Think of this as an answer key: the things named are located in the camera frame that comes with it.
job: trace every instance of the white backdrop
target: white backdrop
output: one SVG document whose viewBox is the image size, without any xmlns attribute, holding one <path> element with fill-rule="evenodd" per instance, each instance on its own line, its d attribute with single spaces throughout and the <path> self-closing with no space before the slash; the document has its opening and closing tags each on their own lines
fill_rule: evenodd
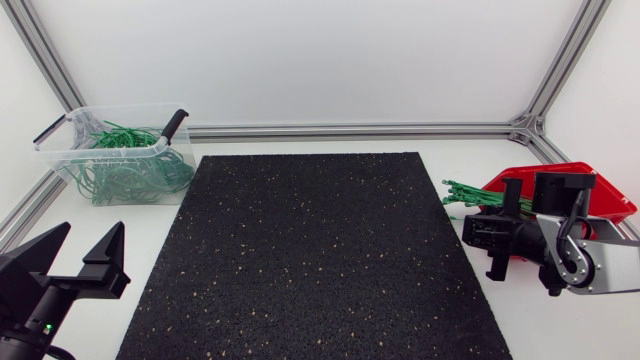
<svg viewBox="0 0 640 360">
<path fill-rule="evenodd" d="M 580 0 L 34 0 L 92 105 L 199 124 L 504 122 Z"/>
<path fill-rule="evenodd" d="M 31 159 L 31 141 L 65 111 L 2 8 L 0 54 L 2 220 L 48 169 Z"/>
<path fill-rule="evenodd" d="M 548 114 L 549 138 L 640 206 L 640 2 L 611 2 Z M 640 215 L 632 221 L 640 227 Z"/>
</svg>

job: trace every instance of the black rubber mat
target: black rubber mat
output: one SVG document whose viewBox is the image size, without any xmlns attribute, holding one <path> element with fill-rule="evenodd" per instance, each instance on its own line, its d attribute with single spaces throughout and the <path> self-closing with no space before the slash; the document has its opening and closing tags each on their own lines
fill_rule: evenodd
<svg viewBox="0 0 640 360">
<path fill-rule="evenodd" d="M 202 159 L 121 359 L 510 359 L 417 153 Z"/>
</svg>

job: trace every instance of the tangled green wire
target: tangled green wire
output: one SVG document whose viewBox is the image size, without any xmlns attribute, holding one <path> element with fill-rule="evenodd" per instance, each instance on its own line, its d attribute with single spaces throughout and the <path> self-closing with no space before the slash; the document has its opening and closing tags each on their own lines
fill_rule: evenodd
<svg viewBox="0 0 640 360">
<path fill-rule="evenodd" d="M 465 206 L 502 206 L 504 193 L 482 190 L 452 180 L 443 180 L 442 183 L 451 186 L 451 195 L 442 199 L 444 205 L 463 202 Z M 533 214 L 531 204 L 531 200 L 520 198 L 520 209 L 523 213 Z"/>
<path fill-rule="evenodd" d="M 155 144 L 160 133 L 153 129 L 126 128 L 108 121 L 109 131 L 91 134 L 91 148 L 133 148 Z M 76 181 L 78 191 L 94 205 L 154 203 L 164 195 L 186 189 L 192 166 L 172 148 L 152 157 L 73 160 L 63 167 Z"/>
</svg>

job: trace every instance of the plastic bin handle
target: plastic bin handle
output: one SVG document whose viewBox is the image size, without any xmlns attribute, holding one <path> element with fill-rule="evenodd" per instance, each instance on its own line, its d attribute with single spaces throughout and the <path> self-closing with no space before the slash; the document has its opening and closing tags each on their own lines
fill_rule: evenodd
<svg viewBox="0 0 640 360">
<path fill-rule="evenodd" d="M 66 114 L 60 116 L 58 120 L 54 121 L 53 124 L 49 125 L 49 127 L 46 128 L 43 132 L 41 132 L 40 135 L 38 135 L 38 137 L 33 139 L 33 143 L 36 145 L 40 145 L 40 143 L 42 143 L 53 132 L 53 130 L 60 127 L 60 125 L 62 124 L 62 121 L 65 119 L 66 116 L 67 116 Z"/>
<path fill-rule="evenodd" d="M 171 145 L 171 138 L 173 137 L 173 134 L 176 133 L 176 130 L 178 130 L 178 127 L 182 124 L 182 120 L 187 116 L 189 116 L 188 112 L 179 109 L 175 114 L 173 114 L 173 117 L 169 120 L 167 126 L 164 127 L 161 136 L 167 138 L 167 145 Z"/>
</svg>

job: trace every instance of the metal bracket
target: metal bracket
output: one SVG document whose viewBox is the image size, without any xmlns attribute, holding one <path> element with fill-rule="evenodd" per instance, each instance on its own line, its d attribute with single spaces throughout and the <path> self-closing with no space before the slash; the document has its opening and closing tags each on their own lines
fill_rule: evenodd
<svg viewBox="0 0 640 360">
<path fill-rule="evenodd" d="M 536 116 L 532 113 L 525 112 L 515 119 L 509 121 L 513 127 L 509 140 L 513 140 L 522 145 L 529 145 L 532 137 L 545 135 L 544 116 Z"/>
</svg>

